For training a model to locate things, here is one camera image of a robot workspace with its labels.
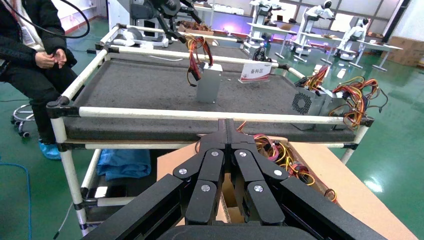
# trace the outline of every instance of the power supply fan grill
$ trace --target power supply fan grill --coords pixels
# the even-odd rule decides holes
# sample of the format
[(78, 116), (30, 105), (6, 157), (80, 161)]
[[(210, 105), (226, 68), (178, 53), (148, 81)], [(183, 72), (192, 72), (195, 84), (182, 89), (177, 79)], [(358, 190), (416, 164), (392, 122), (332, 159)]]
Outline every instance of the power supply fan grill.
[(306, 115), (309, 112), (309, 108), (311, 107), (312, 101), (309, 96), (302, 92), (296, 93), (294, 96), (293, 103), (291, 104), (291, 107), (293, 110), (298, 112), (301, 115)]

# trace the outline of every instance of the blue cable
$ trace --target blue cable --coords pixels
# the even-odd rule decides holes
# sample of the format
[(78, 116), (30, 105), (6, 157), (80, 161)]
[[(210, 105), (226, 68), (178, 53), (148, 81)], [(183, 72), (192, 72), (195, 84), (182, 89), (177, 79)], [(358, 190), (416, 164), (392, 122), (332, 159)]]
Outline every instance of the blue cable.
[(14, 167), (18, 167), (21, 168), (25, 171), (26, 173), (26, 184), (28, 186), (28, 240), (31, 240), (32, 238), (32, 227), (31, 227), (31, 185), (30, 185), (30, 173), (28, 172), (28, 170), (19, 164), (15, 164), (15, 163), (3, 163), (0, 162), (0, 166), (4, 165), (4, 166), (14, 166)]

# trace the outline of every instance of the black jacket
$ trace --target black jacket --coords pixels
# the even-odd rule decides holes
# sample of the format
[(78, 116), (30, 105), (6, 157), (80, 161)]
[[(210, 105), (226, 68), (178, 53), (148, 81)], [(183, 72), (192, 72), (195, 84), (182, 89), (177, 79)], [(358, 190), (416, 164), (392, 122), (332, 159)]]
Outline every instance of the black jacket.
[[(23, 44), (21, 27), (4, 4), (0, 3), (0, 59), (16, 65), (34, 67), (37, 52)], [(51, 0), (22, 0), (22, 5), (34, 24), (60, 35), (65, 34), (58, 10)], [(47, 54), (63, 49), (66, 52), (67, 64), (72, 67), (77, 63), (71, 51), (67, 50), (65, 38), (38, 29), (37, 33)]]

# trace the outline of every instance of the blue shoe cover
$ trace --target blue shoe cover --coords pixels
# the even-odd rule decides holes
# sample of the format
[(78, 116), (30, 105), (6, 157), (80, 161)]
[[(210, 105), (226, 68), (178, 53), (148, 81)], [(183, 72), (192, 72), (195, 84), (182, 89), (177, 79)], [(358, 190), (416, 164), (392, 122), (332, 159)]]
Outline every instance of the blue shoe cover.
[(44, 144), (39, 141), (38, 145), (44, 157), (50, 160), (61, 160), (61, 153), (56, 144)]

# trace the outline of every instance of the computer power supply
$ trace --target computer power supply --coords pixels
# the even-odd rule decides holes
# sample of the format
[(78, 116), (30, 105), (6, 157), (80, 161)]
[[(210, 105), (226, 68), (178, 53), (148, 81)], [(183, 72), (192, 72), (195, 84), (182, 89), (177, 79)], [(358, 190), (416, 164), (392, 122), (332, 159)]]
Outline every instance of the computer power supply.
[[(331, 91), (320, 87), (319, 91), (310, 91), (307, 87), (298, 86), (294, 88), (296, 94), (290, 108), (290, 114), (303, 116), (324, 116), (328, 117), (330, 112), (334, 111), (334, 116), (343, 116), (350, 111), (343, 98), (343, 93), (332, 93)], [(328, 125), (328, 124), (293, 124), (299, 130), (341, 130), (347, 128), (346, 125)]]

